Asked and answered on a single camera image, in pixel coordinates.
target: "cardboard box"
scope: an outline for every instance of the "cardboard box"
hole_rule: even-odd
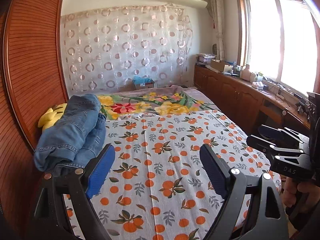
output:
[[[211,67],[213,67],[216,70],[219,70],[221,72],[229,72],[233,66],[229,65],[227,62],[222,61],[222,60],[211,60]]]
[[[146,88],[154,88],[154,82],[137,84],[137,85],[134,85],[134,87],[136,90],[146,89]]]

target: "white wall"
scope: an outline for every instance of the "white wall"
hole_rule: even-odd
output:
[[[223,0],[225,28],[223,33],[226,61],[237,62],[239,19],[237,0]]]
[[[164,0],[63,0],[61,15],[85,11],[95,8],[105,8],[112,6],[125,5],[163,5],[168,3]],[[193,29],[192,47],[189,53],[188,75],[192,84],[195,54],[197,53],[212,53],[212,45],[216,43],[214,29],[212,28],[212,18],[206,8],[186,8],[186,14],[189,15]]]

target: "wooden wardrobe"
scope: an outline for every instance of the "wooden wardrobe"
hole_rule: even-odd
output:
[[[41,176],[39,117],[68,100],[60,56],[62,0],[13,0],[0,18],[0,201],[23,236]]]

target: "power strip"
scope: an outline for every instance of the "power strip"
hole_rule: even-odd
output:
[[[280,97],[282,100],[284,100],[284,96],[277,94],[277,97]]]

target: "black bracket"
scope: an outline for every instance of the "black bracket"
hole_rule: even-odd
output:
[[[201,146],[200,159],[216,193],[228,192],[204,240],[231,239],[246,194],[251,194],[249,210],[242,231],[235,239],[289,239],[284,209],[268,173],[260,177],[246,176],[238,168],[229,168],[208,145]]]
[[[85,193],[89,175],[108,154],[109,146],[107,144],[96,158],[91,159],[85,169],[77,169],[66,176],[44,176],[30,217],[27,239],[79,239],[73,233],[63,199],[63,194],[69,194],[85,239],[111,240]]]

